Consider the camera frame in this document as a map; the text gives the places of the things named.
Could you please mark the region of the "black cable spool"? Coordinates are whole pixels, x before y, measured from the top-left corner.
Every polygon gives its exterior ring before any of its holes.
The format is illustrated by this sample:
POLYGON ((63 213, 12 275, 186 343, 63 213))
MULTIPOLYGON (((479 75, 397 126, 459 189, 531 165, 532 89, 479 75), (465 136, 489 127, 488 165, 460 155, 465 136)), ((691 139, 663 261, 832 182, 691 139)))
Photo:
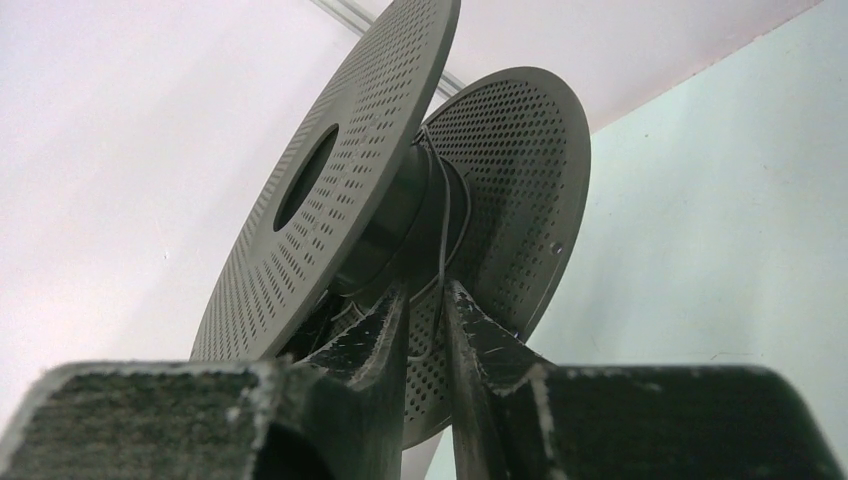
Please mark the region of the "black cable spool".
POLYGON ((456 1, 394 1, 358 40, 283 151, 212 291, 197 361, 292 349, 324 300, 336 336, 394 281, 410 295, 403 444, 450 422, 439 285, 460 282, 526 339, 573 251, 591 142, 575 91, 538 67, 431 99, 456 1))

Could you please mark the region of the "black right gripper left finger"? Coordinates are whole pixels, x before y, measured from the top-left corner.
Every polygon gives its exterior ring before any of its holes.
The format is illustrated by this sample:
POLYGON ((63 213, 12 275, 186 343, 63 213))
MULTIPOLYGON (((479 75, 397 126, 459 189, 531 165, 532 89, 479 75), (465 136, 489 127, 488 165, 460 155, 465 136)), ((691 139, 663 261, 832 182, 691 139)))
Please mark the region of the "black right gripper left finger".
POLYGON ((71 363, 1 438, 5 479, 396 479, 409 299, 304 359, 71 363))

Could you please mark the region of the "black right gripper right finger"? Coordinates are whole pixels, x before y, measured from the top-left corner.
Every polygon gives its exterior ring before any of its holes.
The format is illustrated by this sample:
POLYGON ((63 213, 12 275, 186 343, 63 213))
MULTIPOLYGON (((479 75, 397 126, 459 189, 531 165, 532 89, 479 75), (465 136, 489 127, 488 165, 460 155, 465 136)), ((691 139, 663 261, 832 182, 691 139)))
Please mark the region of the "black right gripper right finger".
POLYGON ((841 479, 806 403, 755 365, 557 365, 452 280, 460 479, 841 479))

